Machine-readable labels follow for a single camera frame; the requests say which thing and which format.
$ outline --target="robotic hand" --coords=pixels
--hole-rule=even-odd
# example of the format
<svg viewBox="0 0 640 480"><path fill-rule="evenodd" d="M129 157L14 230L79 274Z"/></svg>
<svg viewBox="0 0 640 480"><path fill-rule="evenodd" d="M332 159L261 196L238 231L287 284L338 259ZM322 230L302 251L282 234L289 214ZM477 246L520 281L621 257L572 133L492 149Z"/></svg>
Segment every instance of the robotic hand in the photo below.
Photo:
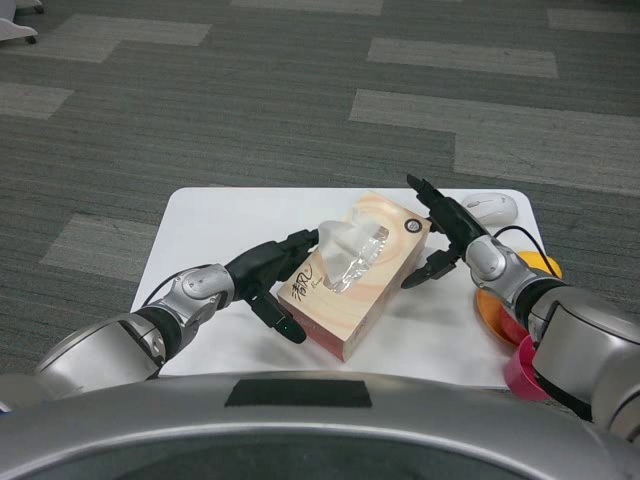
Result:
<svg viewBox="0 0 640 480"><path fill-rule="evenodd" d="M429 208L432 230L447 236L402 284L438 279L462 260L473 283L500 299L529 331L540 386L584 419L640 443L640 323L595 294L531 269L452 198L409 175Z"/></svg>
<svg viewBox="0 0 640 480"><path fill-rule="evenodd" d="M140 310L62 340L38 364L35 375L0 376L0 412L154 378L203 323L238 300L247 302L269 328L302 343L304 330L269 289L289 278L317 243L317 230L302 230L282 242L254 247L224 267L203 265L170 277ZM151 301L171 280L169 292Z"/></svg>

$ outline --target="tissue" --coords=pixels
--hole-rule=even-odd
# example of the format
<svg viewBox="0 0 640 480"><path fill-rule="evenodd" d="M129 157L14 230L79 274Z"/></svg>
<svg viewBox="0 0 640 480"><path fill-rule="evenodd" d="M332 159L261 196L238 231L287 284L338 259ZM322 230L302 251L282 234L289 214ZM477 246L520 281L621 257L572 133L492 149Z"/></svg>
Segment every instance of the tissue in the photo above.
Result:
<svg viewBox="0 0 640 480"><path fill-rule="evenodd" d="M352 210L350 222L327 221L318 226L318 251L325 265L324 285L342 293L355 284L382 252L389 230Z"/></svg>

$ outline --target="wooden pattern tissue box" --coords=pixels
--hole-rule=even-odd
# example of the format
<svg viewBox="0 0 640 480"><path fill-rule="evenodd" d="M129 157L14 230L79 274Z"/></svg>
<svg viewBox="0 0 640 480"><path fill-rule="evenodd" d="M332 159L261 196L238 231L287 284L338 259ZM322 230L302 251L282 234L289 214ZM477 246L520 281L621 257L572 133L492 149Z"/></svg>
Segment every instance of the wooden pattern tissue box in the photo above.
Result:
<svg viewBox="0 0 640 480"><path fill-rule="evenodd" d="M346 361L402 281L416 267L431 224L420 215L373 192L365 194L352 212L377 223L384 246L369 269L340 288L328 281L319 250L278 291L280 303L307 335ZM345 218L351 222L351 214Z"/></svg>

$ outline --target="red cup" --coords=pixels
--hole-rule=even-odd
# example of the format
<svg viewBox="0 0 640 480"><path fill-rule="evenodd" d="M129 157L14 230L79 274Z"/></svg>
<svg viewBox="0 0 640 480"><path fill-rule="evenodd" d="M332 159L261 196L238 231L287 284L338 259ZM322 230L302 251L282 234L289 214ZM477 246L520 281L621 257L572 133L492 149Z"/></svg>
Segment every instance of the red cup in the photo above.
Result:
<svg viewBox="0 0 640 480"><path fill-rule="evenodd" d="M534 377L533 357L535 354L533 340L527 336L505 366L504 381L516 397L541 402L550 397L540 388Z"/></svg>
<svg viewBox="0 0 640 480"><path fill-rule="evenodd" d="M520 345L522 340L529 335L529 332L516 322L502 306L500 306L500 326L503 333L516 345Z"/></svg>

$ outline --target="white object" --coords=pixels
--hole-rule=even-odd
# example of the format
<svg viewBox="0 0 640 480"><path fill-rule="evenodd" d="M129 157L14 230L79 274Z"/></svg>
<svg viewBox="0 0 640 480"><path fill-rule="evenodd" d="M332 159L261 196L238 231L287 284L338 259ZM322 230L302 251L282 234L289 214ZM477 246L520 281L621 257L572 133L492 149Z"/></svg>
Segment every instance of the white object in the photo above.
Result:
<svg viewBox="0 0 640 480"><path fill-rule="evenodd" d="M169 275L193 265L222 263L269 240L342 218L368 190L360 188L185 188L167 205L138 287L132 310ZM427 216L411 189L373 189ZM442 190L461 201L482 190ZM518 205L516 224L541 242L527 198L503 190ZM532 250L520 232L500 239L515 250ZM446 248L443 235L431 233L421 256ZM272 290L277 292L279 285ZM163 375L198 373L343 370L417 377L443 382L505 387L502 368L513 350L494 338L475 312L475 287L462 262L440 280L401 290L353 356L342 363L307 340L287 341L267 328L242 302L218 312L195 340L167 363Z"/></svg>
<svg viewBox="0 0 640 480"><path fill-rule="evenodd" d="M462 205L484 226L511 225L518 218L516 202L504 193L474 193L466 197Z"/></svg>
<svg viewBox="0 0 640 480"><path fill-rule="evenodd" d="M38 35L33 28L23 27L13 23L16 13L16 0L0 0L0 41L14 38L35 37Z"/></svg>

